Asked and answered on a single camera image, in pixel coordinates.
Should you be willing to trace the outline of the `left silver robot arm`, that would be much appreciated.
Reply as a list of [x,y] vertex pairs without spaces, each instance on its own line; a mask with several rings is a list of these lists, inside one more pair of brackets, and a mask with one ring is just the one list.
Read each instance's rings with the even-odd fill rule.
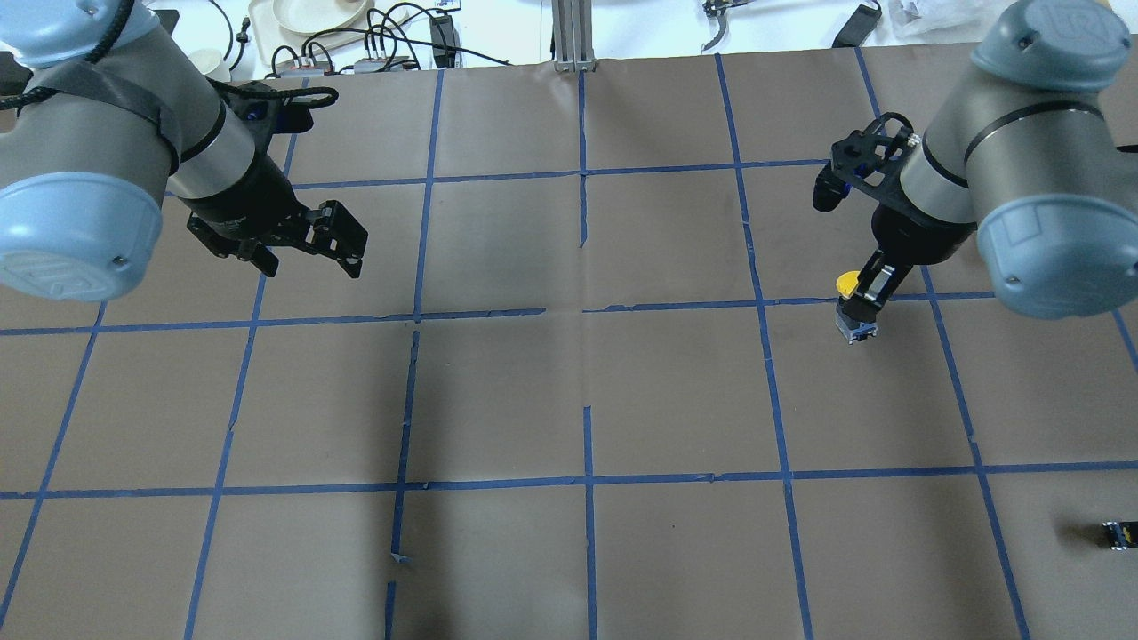
[[31,69],[3,133],[3,285],[108,302],[141,284],[172,195],[216,259],[277,274],[277,247],[361,274],[366,230],[337,200],[308,207],[269,157],[305,132],[329,87],[279,91],[204,76],[146,5],[5,1],[3,44]]

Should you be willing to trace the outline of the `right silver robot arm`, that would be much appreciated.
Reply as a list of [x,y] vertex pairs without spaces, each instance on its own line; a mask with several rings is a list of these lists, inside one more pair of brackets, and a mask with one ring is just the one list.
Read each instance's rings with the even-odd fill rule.
[[974,236],[996,300],[1019,315],[1102,315],[1133,302],[1135,153],[1098,96],[1125,65],[1125,22],[1094,1],[1017,1],[922,134],[861,130],[828,169],[877,200],[877,251],[838,280],[841,312],[874,323],[914,266]]

